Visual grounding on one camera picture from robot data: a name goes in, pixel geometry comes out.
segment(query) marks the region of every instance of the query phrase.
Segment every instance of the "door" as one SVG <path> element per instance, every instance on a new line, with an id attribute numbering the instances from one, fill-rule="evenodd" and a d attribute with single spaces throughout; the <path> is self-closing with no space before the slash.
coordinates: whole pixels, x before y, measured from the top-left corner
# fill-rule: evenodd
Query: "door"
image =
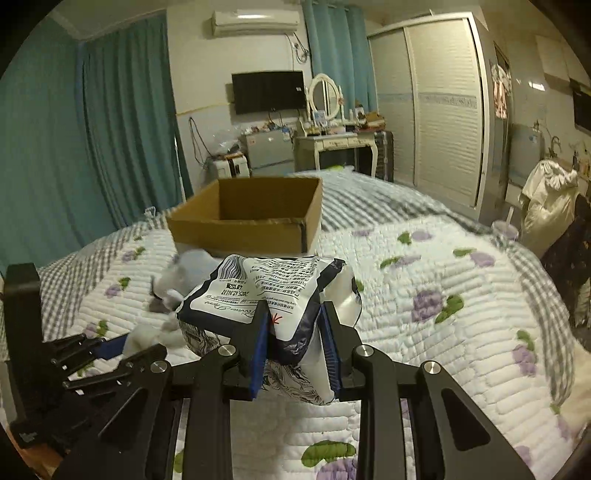
<path id="1" fill-rule="evenodd" d="M 482 165 L 478 60 L 467 19 L 405 27 L 416 100 L 415 184 L 473 207 Z"/>
<path id="2" fill-rule="evenodd" d="M 415 124 L 413 84 L 403 30 L 369 40 L 379 112 L 394 136 L 394 180 L 414 184 Z"/>

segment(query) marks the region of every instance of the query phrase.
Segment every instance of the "ceiling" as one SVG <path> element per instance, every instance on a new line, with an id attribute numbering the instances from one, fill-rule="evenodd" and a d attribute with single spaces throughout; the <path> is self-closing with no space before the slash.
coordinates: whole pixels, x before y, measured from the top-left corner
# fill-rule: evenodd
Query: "ceiling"
<path id="1" fill-rule="evenodd" d="M 122 22 L 187 0 L 63 0 L 52 17 L 78 40 L 108 33 Z"/>
<path id="2" fill-rule="evenodd" d="M 236 8 L 280 8 L 283 3 L 299 3 L 298 0 L 64 0 L 53 12 L 53 18 L 74 38 L 87 39 L 104 35 L 121 23 L 137 20 L 170 5 L 199 1 L 209 3 L 213 10 Z M 372 20 L 383 24 L 403 18 L 428 14 L 433 10 L 463 10 L 480 5 L 485 14 L 502 15 L 510 26 L 527 27 L 538 34 L 552 35 L 556 31 L 552 23 L 541 15 L 532 15 L 535 7 L 528 0 L 360 0 L 340 3 L 357 3 L 371 14 Z"/>

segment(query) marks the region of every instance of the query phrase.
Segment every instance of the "green leaf pattern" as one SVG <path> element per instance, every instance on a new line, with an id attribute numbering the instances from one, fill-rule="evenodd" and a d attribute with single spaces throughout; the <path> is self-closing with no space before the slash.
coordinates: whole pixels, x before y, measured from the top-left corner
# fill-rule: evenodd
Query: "green leaf pattern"
<path id="1" fill-rule="evenodd" d="M 104 337 L 108 331 L 109 331 L 109 328 L 107 327 L 107 321 L 106 320 L 100 320 L 99 321 L 99 326 L 96 329 L 96 334 L 99 337 Z"/>
<path id="2" fill-rule="evenodd" d="M 466 255 L 470 255 L 472 252 L 475 252 L 476 248 L 456 248 L 453 251 L 453 256 L 456 258 L 465 257 Z"/>
<path id="3" fill-rule="evenodd" d="M 435 324 L 445 322 L 454 313 L 462 310 L 462 308 L 464 308 L 464 301 L 462 300 L 462 297 L 459 295 L 448 296 L 446 305 L 443 307 L 441 313 L 435 318 Z"/>
<path id="4" fill-rule="evenodd" d="M 127 288 L 127 286 L 129 285 L 129 282 L 131 281 L 131 278 L 129 277 L 122 277 L 119 279 L 119 285 L 121 285 L 121 289 L 125 290 Z"/>
<path id="5" fill-rule="evenodd" d="M 398 241 L 404 245 L 412 244 L 412 240 L 410 239 L 410 232 L 403 232 L 398 237 Z"/>
<path id="6" fill-rule="evenodd" d="M 517 339 L 525 342 L 527 349 L 534 354 L 534 363 L 536 364 L 538 362 L 538 356 L 535 354 L 535 344 L 530 334 L 525 330 L 519 330 L 517 332 Z"/>
<path id="7" fill-rule="evenodd" d="M 353 445 L 345 442 L 333 442 L 332 440 L 322 440 L 314 445 L 310 445 L 301 456 L 301 463 L 312 468 L 321 460 L 330 463 L 337 458 L 352 457 L 356 450 Z"/>
<path id="8" fill-rule="evenodd" d="M 139 257 L 139 256 L 140 256 L 142 253 L 144 253 L 145 251 L 146 251 L 145 247 L 138 247 L 138 248 L 136 248 L 136 249 L 135 249 L 135 252 L 134 252 L 134 260 L 137 260 L 137 259 L 138 259 L 138 257 Z"/>
<path id="9" fill-rule="evenodd" d="M 384 260 L 382 263 L 380 263 L 379 267 L 380 269 L 384 269 L 386 268 L 388 265 L 392 265 L 393 263 L 396 263 L 398 260 L 400 260 L 402 257 L 392 257 L 392 258 L 387 258 L 386 260 Z"/>

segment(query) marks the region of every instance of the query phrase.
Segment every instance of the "cardboard box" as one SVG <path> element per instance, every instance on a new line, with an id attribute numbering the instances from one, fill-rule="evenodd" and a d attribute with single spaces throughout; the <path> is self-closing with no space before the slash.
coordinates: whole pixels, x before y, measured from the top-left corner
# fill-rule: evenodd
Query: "cardboard box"
<path id="1" fill-rule="evenodd" d="M 168 219 L 179 251 L 214 257 L 301 257 L 320 233 L 322 180 L 317 177 L 219 179 Z"/>

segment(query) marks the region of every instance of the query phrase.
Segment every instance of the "luggage suitcase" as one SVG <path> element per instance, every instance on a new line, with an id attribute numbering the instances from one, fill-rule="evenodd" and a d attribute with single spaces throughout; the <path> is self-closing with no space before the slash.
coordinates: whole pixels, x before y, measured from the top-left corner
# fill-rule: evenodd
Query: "luggage suitcase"
<path id="1" fill-rule="evenodd" d="M 386 181 L 394 181 L 394 136 L 392 132 L 380 130 L 375 133 L 375 144 L 378 147 L 378 165 L 375 177 Z M 372 153 L 368 148 L 359 152 L 357 171 L 371 175 Z"/>

